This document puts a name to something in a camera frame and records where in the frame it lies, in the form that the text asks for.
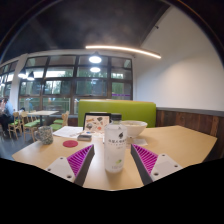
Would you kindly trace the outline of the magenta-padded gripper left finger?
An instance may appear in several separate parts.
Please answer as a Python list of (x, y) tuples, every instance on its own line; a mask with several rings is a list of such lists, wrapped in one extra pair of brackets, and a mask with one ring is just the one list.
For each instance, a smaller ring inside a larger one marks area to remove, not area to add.
[(94, 154), (94, 145), (89, 145), (69, 157), (57, 158), (46, 168), (46, 171), (82, 186)]

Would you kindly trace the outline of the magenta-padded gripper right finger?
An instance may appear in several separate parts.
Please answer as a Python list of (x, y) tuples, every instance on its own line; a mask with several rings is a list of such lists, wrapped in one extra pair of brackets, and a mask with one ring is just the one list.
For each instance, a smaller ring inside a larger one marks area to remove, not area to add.
[(182, 166), (167, 154), (157, 155), (136, 144), (131, 145), (131, 155), (143, 185), (148, 185), (182, 169)]

